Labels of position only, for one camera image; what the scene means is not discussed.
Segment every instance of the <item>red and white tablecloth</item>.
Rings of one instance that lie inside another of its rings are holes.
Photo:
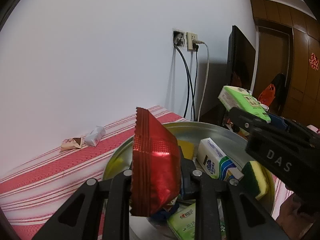
[[[161,106],[149,110],[161,123],[186,121]],[[135,114],[105,126],[106,135],[96,147],[62,153],[58,147],[6,174],[0,180],[0,206],[19,237],[30,240],[87,179],[101,180],[115,149],[134,134],[134,126]],[[278,179],[275,184],[274,218],[291,193]],[[102,237],[101,225],[98,239]]]

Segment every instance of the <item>red paper cutout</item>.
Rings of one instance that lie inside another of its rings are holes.
[[[319,59],[314,53],[311,54],[311,59],[309,59],[309,62],[313,69],[319,70]]]

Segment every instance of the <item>tv screen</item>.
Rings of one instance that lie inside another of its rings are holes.
[[[229,36],[227,77],[228,85],[250,90],[256,50],[235,25]]]

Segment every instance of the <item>metal bowl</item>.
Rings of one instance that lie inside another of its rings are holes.
[[[201,122],[172,122],[164,124],[164,127],[166,127],[178,140],[193,143],[195,145],[195,153],[198,150],[200,140],[210,137],[223,152],[232,159],[240,170],[242,170],[248,161],[254,160],[245,152],[247,141],[222,127]],[[103,180],[111,179],[118,173],[129,168],[132,161],[132,142],[133,137],[126,140],[115,151],[105,168]],[[268,193],[259,202],[271,215],[275,200],[274,182],[271,173],[264,167],[262,167],[262,169],[270,188]],[[166,229],[166,226],[159,225],[157,227],[147,218],[130,216],[129,224],[130,235],[133,239],[150,239],[150,234],[153,235],[153,239],[175,238],[170,229]]]

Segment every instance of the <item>black plug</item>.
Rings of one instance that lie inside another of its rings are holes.
[[[198,49],[199,49],[199,45],[196,44],[196,43],[192,43],[192,47],[193,47],[193,49],[194,49],[195,51],[198,51]]]

